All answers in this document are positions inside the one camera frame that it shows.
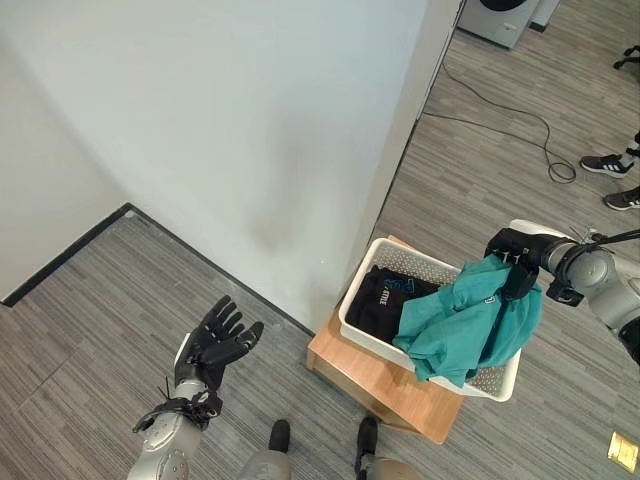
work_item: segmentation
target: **folded black clothing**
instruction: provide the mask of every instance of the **folded black clothing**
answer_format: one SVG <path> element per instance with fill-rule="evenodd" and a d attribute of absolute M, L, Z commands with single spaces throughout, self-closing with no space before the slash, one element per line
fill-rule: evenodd
<path fill-rule="evenodd" d="M 346 321 L 348 324 L 391 343 L 398 333 L 402 305 L 407 300 L 438 291 L 439 285 L 374 265 L 364 276 Z"/>

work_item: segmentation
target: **brass floor plate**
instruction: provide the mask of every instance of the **brass floor plate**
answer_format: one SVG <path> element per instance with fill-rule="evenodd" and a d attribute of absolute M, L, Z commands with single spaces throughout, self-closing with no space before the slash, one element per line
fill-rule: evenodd
<path fill-rule="evenodd" d="M 633 473 L 636 471 L 638 461 L 638 445 L 634 445 L 619 433 L 613 432 L 611 445 L 609 445 L 609 459 L 627 472 Z"/>

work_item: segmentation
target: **plastic basket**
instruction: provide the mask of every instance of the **plastic basket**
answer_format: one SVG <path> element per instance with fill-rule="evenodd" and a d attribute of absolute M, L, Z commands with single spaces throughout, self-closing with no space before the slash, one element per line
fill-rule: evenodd
<path fill-rule="evenodd" d="M 439 285 L 452 283 L 460 269 L 392 240 L 378 238 L 369 247 L 342 305 L 340 305 L 338 311 L 341 323 L 340 333 L 345 338 L 413 372 L 415 370 L 413 362 L 402 350 L 346 323 L 345 319 L 351 302 L 360 288 L 364 276 L 374 265 L 380 268 L 386 267 L 395 272 L 411 275 Z M 477 375 L 465 383 L 462 388 L 453 385 L 444 377 L 432 377 L 429 381 L 460 395 L 487 397 L 497 402 L 504 402 L 509 400 L 513 393 L 519 362 L 520 350 L 503 367 L 479 369 Z"/>

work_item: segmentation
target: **white wall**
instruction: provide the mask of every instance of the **white wall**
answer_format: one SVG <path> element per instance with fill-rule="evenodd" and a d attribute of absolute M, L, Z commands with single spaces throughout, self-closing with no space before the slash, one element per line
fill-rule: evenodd
<path fill-rule="evenodd" d="M 0 299 L 125 201 L 0 41 Z"/>
<path fill-rule="evenodd" d="M 547 25 L 551 20 L 551 15 L 556 11 L 560 0 L 540 0 L 540 3 L 533 12 L 531 21 L 538 25 Z"/>
<path fill-rule="evenodd" d="M 134 203 L 315 329 L 457 3 L 0 0 L 0 28 Z"/>

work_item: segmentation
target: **chair leg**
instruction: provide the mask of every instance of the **chair leg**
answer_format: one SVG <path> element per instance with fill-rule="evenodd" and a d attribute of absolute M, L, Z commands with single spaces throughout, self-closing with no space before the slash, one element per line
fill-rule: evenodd
<path fill-rule="evenodd" d="M 640 52 L 640 45 L 634 45 L 634 46 L 633 46 L 633 47 L 631 47 L 631 48 L 627 48 L 627 49 L 624 51 L 624 56 L 625 56 L 625 57 L 628 57 L 628 56 L 629 56 L 629 55 L 631 55 L 633 52 Z"/>
<path fill-rule="evenodd" d="M 613 64 L 613 68 L 616 70 L 620 70 L 620 67 L 625 63 L 640 63 L 640 57 L 625 57 L 622 60 L 618 60 Z"/>

